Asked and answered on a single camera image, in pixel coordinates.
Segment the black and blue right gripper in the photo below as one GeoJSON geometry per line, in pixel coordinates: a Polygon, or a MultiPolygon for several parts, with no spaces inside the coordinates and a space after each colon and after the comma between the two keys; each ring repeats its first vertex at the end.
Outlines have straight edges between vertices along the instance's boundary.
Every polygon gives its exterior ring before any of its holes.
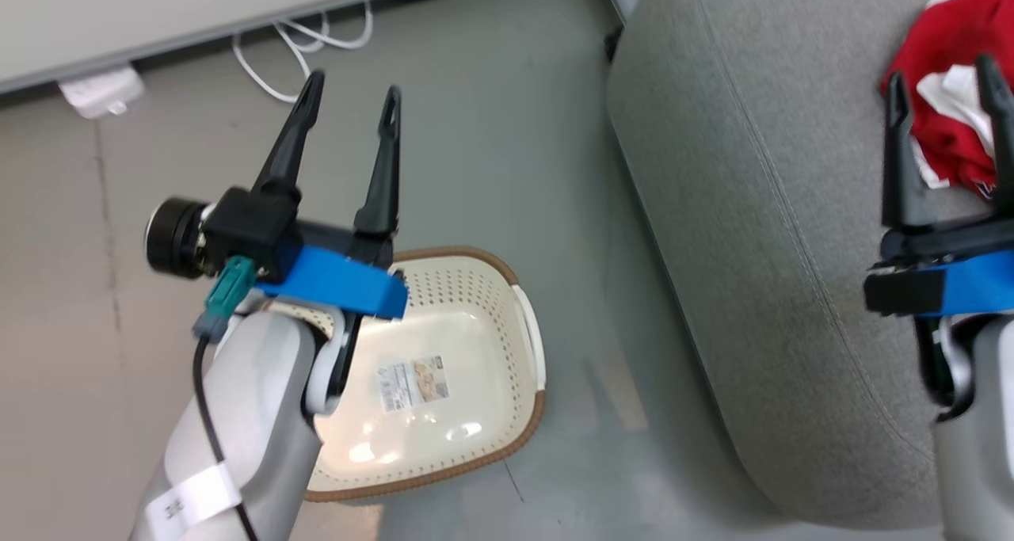
{"type": "MultiPolygon", "coordinates": [[[[1014,211],[1014,93],[989,54],[977,55],[977,93],[993,129],[993,209],[1014,211]]],[[[1014,311],[1014,214],[936,223],[915,158],[913,106],[902,72],[885,90],[880,260],[864,281],[880,316],[942,318],[1014,311]]]]}

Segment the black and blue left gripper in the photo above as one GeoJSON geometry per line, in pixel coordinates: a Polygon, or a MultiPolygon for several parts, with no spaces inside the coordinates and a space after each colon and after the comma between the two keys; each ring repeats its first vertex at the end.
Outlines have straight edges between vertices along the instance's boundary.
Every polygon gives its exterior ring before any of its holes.
{"type": "MultiPolygon", "coordinates": [[[[302,86],[261,172],[254,194],[302,200],[298,176],[309,131],[318,122],[325,72],[314,70],[302,86]]],[[[355,230],[297,221],[303,248],[278,284],[258,281],[258,291],[272,298],[296,300],[348,311],[363,317],[402,318],[408,286],[394,263],[394,240],[401,209],[402,93],[390,86],[378,122],[378,150],[366,201],[356,213],[355,230]]]]}

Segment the red and white garment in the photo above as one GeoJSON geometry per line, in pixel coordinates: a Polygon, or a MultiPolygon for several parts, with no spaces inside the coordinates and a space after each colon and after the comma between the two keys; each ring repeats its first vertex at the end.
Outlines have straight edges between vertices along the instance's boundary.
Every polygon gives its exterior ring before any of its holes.
{"type": "Polygon", "coordinates": [[[910,26],[881,90],[902,73],[913,112],[910,144],[930,189],[996,186],[993,126],[977,93],[988,54],[1014,91],[1014,0],[930,0],[910,26]]]}

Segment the cream perforated laundry basket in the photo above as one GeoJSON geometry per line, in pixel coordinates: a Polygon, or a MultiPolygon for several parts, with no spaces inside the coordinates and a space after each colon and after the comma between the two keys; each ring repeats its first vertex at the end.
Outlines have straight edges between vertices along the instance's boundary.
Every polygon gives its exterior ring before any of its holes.
{"type": "Polygon", "coordinates": [[[546,357],[517,275],[470,246],[406,251],[401,320],[366,318],[334,413],[314,426],[322,448],[310,503],[380,497],[501,462],[535,434],[546,406],[546,357]],[[384,413],[375,371],[441,356],[450,398],[384,413]]]}

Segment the printed paper basket label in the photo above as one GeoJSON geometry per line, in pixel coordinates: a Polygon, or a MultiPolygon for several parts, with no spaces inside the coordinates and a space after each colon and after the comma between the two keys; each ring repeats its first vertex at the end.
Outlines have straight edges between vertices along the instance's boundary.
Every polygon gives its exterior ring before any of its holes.
{"type": "Polygon", "coordinates": [[[441,356],[381,365],[375,375],[384,413],[413,409],[452,396],[441,356]]]}

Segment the grey fabric sofa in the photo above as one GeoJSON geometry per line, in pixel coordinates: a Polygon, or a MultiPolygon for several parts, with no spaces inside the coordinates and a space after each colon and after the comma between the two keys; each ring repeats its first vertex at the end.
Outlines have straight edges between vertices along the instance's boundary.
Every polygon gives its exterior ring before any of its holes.
{"type": "Polygon", "coordinates": [[[938,525],[936,415],[878,258],[878,86],[928,0],[640,0],[608,111],[721,421],[763,495],[851,530],[938,525]]]}

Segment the white plastic-wrapped adapter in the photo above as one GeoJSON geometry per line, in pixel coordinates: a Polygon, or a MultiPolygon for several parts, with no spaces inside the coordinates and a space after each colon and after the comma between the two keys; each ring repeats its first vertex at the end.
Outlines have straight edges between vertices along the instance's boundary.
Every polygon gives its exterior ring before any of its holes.
{"type": "Polygon", "coordinates": [[[129,64],[59,80],[57,86],[71,108],[87,120],[123,115],[146,90],[139,72],[129,64]]]}

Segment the white label tape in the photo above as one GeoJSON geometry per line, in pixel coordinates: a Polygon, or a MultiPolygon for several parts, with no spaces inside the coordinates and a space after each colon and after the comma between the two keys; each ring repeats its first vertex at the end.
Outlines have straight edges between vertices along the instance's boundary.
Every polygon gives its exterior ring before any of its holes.
{"type": "Polygon", "coordinates": [[[225,463],[203,469],[178,483],[167,486],[145,506],[153,541],[182,541],[185,534],[219,513],[242,503],[225,463]]]}

